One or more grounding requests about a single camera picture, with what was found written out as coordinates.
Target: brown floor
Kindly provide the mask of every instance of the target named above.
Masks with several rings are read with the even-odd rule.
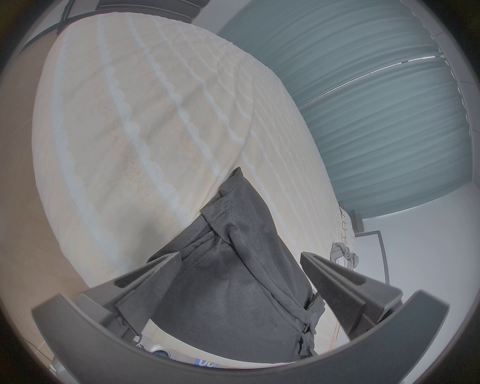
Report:
[[[57,293],[74,298],[86,284],[63,256],[45,216],[32,161],[38,81],[56,31],[15,59],[0,84],[0,300],[33,353],[53,359],[31,309]]]

